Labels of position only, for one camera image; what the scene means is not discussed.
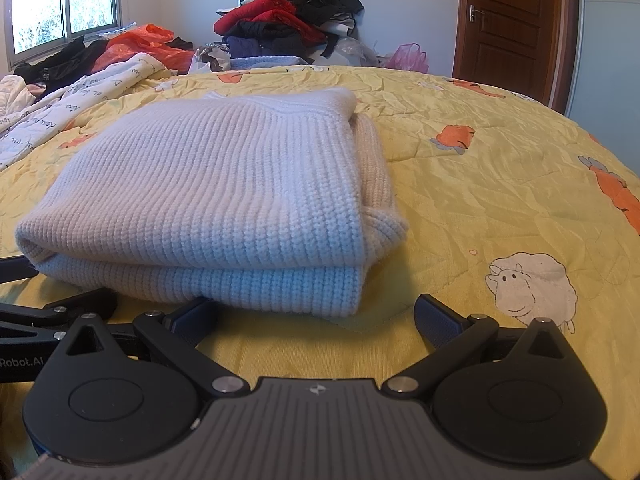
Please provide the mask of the pink plastic bag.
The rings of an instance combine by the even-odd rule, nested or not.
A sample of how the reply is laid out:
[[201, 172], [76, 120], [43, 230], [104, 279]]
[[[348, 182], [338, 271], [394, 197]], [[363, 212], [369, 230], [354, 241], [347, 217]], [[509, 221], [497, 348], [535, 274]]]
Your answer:
[[390, 70], [404, 70], [405, 72], [428, 72], [428, 56], [420, 44], [402, 44], [385, 63]]

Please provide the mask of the red garment on pile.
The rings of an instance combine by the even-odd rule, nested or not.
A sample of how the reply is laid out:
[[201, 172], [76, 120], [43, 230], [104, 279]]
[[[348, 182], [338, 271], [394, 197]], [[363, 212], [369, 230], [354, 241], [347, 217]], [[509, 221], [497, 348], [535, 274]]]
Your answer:
[[213, 31], [219, 36], [227, 35], [239, 22], [261, 22], [291, 27], [308, 46], [323, 44], [326, 41], [326, 34], [322, 30], [296, 16], [296, 7], [288, 0], [253, 0], [237, 6], [218, 18], [213, 24]]

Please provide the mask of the white printed quilt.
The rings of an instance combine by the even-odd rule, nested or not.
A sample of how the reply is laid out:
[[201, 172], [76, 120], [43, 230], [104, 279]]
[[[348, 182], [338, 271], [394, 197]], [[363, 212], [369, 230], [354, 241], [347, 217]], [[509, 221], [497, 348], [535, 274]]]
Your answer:
[[1, 118], [1, 170], [51, 140], [79, 114], [96, 104], [118, 98], [149, 76], [167, 70], [152, 55], [135, 54], [126, 62], [83, 76], [52, 92], [38, 103]]

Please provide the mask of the black clothes near window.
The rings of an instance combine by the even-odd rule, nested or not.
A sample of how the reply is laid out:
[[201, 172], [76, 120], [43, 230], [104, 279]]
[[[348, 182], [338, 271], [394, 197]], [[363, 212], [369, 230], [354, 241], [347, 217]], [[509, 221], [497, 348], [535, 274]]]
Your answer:
[[22, 77], [25, 84], [43, 86], [41, 96], [48, 96], [55, 90], [90, 74], [94, 63], [105, 52], [107, 45], [107, 39], [98, 39], [86, 46], [85, 37], [81, 36], [43, 61], [17, 65], [13, 73]]

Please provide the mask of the brown wooden door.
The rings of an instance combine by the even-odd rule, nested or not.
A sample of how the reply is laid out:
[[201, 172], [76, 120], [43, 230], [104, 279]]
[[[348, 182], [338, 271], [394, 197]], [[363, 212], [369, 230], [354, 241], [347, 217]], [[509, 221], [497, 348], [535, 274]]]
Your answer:
[[578, 0], [459, 0], [452, 76], [566, 111], [578, 44]]

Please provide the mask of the crumpled white black bag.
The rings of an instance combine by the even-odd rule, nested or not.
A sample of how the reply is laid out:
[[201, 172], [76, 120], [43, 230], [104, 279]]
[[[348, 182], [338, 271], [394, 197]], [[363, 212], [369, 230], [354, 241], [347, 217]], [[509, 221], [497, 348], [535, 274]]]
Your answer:
[[231, 70], [230, 49], [225, 44], [214, 42], [195, 50], [188, 74], [217, 73], [225, 70]]

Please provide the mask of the white knitted sweater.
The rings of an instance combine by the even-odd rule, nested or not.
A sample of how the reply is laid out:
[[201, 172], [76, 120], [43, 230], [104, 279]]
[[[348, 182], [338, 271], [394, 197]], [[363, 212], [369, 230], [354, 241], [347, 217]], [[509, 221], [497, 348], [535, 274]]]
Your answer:
[[344, 88], [149, 104], [73, 156], [17, 247], [85, 288], [349, 316], [408, 230], [356, 105]]

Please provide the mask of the window with frame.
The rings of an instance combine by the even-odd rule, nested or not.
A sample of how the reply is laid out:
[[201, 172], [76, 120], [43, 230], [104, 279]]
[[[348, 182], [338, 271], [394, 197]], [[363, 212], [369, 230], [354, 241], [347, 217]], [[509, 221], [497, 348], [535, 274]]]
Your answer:
[[120, 0], [2, 0], [1, 17], [11, 67], [79, 37], [94, 39], [122, 22]]

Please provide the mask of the pile of dark clothes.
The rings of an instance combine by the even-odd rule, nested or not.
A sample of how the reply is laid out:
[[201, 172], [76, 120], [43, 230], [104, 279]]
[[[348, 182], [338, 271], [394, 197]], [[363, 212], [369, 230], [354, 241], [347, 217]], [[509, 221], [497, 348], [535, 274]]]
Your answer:
[[[251, 1], [253, 0], [239, 0], [237, 6]], [[232, 58], [291, 55], [307, 61], [312, 51], [317, 48], [321, 48], [321, 55], [328, 58], [340, 40], [352, 36], [357, 28], [357, 18], [364, 11], [364, 5], [360, 0], [288, 1], [296, 7], [298, 18], [318, 27], [326, 34], [326, 41], [323, 44], [308, 46], [291, 27], [261, 22], [239, 22], [227, 35], [221, 36], [222, 42], [229, 47]], [[220, 10], [219, 18], [232, 9]]]

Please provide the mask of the light blue knitted blanket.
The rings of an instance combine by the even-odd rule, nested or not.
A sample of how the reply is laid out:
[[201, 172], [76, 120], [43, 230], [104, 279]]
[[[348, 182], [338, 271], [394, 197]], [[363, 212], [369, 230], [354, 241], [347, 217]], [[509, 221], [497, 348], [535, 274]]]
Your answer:
[[299, 65], [307, 66], [308, 62], [299, 56], [291, 55], [248, 56], [247, 58], [232, 58], [230, 70], [252, 70], [253, 68], [273, 68]]

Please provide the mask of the orange plastic bag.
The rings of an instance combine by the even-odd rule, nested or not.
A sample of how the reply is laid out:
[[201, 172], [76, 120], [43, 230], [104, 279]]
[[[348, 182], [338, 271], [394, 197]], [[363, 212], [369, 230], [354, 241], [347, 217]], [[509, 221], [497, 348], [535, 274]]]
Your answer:
[[104, 70], [114, 63], [125, 62], [138, 53], [146, 53], [161, 62], [168, 70], [185, 74], [194, 51], [171, 47], [174, 33], [154, 24], [145, 24], [108, 40], [105, 51], [94, 62], [91, 73]]

